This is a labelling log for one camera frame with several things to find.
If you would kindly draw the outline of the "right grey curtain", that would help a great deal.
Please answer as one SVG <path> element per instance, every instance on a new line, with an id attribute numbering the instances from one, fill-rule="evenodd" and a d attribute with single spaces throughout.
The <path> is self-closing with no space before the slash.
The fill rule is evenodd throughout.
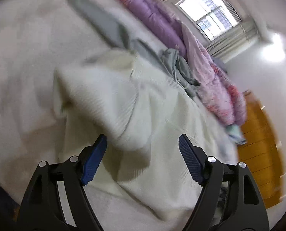
<path id="1" fill-rule="evenodd" d="M 259 38 L 255 22 L 249 19 L 217 37 L 206 50 L 212 57 L 226 63 L 255 44 Z"/>

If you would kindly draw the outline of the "grey zip hoodie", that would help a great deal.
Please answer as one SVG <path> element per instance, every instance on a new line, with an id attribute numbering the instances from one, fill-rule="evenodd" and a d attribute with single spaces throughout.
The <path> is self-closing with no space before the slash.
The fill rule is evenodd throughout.
<path id="1" fill-rule="evenodd" d="M 128 28 L 113 15 L 90 0 L 67 0 L 68 4 L 88 23 L 111 47 L 126 49 L 139 54 L 153 66 L 173 78 L 191 97 L 197 95 L 200 83 L 193 77 L 184 57 L 177 49 L 156 52 L 142 39 L 135 37 Z"/>

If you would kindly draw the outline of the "window with bars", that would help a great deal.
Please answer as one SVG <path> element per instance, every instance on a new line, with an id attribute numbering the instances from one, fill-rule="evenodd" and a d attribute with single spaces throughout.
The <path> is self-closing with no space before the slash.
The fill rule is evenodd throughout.
<path id="1" fill-rule="evenodd" d="M 228 0 L 180 0 L 175 6 L 209 42 L 242 22 Z"/>

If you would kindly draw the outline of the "wooden headboard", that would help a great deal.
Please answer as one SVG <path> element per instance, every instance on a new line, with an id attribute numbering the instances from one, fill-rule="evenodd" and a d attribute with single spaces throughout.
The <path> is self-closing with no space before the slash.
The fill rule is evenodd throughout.
<path id="1" fill-rule="evenodd" d="M 246 144 L 238 147 L 241 162 L 249 167 L 266 209 L 281 202 L 284 175 L 279 141 L 265 107 L 251 91 L 245 91 L 247 121 L 241 126 Z"/>

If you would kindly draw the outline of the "white button jacket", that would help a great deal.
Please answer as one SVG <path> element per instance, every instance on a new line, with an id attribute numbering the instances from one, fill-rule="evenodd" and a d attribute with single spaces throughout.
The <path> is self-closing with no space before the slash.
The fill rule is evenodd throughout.
<path id="1" fill-rule="evenodd" d="M 54 110 L 66 119 L 59 159 L 79 154 L 104 134 L 108 147 L 93 186 L 134 198 L 162 220 L 192 209 L 201 191 L 179 151 L 181 135 L 223 163 L 238 161 L 236 145 L 198 99 L 127 51 L 57 69 Z"/>

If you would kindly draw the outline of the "purple floral quilt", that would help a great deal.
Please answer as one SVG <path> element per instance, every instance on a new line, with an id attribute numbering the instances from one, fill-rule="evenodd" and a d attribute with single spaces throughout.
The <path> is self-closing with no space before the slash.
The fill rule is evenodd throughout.
<path id="1" fill-rule="evenodd" d="M 207 50 L 161 0 L 119 0 L 158 39 L 170 49 L 178 49 L 185 58 L 202 104 L 225 126 L 241 126 L 247 120 L 246 101 L 227 74 L 219 68 Z"/>

